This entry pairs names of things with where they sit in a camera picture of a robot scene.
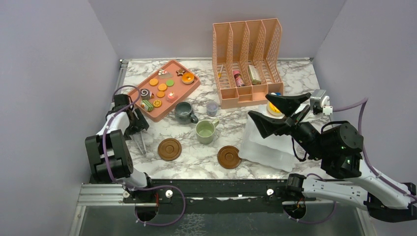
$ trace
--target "plastic organizer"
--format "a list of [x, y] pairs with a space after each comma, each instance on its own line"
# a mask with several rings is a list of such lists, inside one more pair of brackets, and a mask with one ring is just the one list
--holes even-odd
[[[281, 32], [278, 19], [213, 24], [212, 66], [222, 109], [266, 104], [271, 92], [283, 95], [276, 67]], [[251, 84], [250, 64], [258, 70], [260, 85]], [[236, 87], [233, 70], [240, 71], [246, 86]]]

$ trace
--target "orange cookie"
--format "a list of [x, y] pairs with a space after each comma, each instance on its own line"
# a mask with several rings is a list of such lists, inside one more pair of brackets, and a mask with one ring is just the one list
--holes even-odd
[[164, 97], [165, 96], [165, 92], [164, 91], [159, 91], [156, 93], [157, 97]]
[[158, 80], [157, 79], [151, 79], [151, 80], [149, 80], [149, 84], [151, 85], [151, 86], [156, 86], [156, 85], [158, 85]]
[[160, 107], [160, 106], [162, 106], [162, 101], [161, 101], [161, 100], [155, 100], [155, 101], [153, 102], [153, 106], [154, 106], [154, 107]]
[[160, 84], [159, 86], [158, 86], [158, 89], [159, 89], [159, 91], [166, 91], [167, 90], [167, 85], [166, 84]]

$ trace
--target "green mug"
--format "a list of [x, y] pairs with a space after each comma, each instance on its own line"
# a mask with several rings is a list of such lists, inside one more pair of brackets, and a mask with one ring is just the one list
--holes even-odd
[[202, 144], [209, 144], [213, 142], [216, 127], [219, 124], [219, 119], [213, 121], [202, 120], [196, 126], [197, 140]]

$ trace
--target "black cable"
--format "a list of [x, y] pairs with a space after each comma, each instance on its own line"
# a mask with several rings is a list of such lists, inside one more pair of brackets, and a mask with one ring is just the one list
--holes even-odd
[[291, 142], [293, 142], [293, 152], [294, 152], [294, 156], [296, 156], [297, 160], [300, 162], [306, 161], [307, 158], [307, 152], [304, 154], [304, 159], [301, 159], [298, 157], [297, 152], [296, 152], [296, 148], [295, 148], [295, 144], [294, 144], [294, 138], [291, 138]]
[[321, 133], [323, 133], [323, 130], [324, 130], [327, 126], [329, 126], [329, 125], [332, 125], [332, 124], [345, 124], [345, 123], [349, 123], [349, 122], [347, 122], [346, 120], [341, 120], [341, 121], [331, 121], [331, 122], [329, 122], [329, 123], [327, 123], [327, 124], [323, 125], [322, 130], [321, 130]]

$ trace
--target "dark gray mug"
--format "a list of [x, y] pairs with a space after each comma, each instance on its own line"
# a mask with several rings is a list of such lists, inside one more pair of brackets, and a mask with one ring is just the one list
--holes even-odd
[[175, 106], [175, 118], [180, 124], [198, 123], [193, 107], [188, 102], [180, 102]]

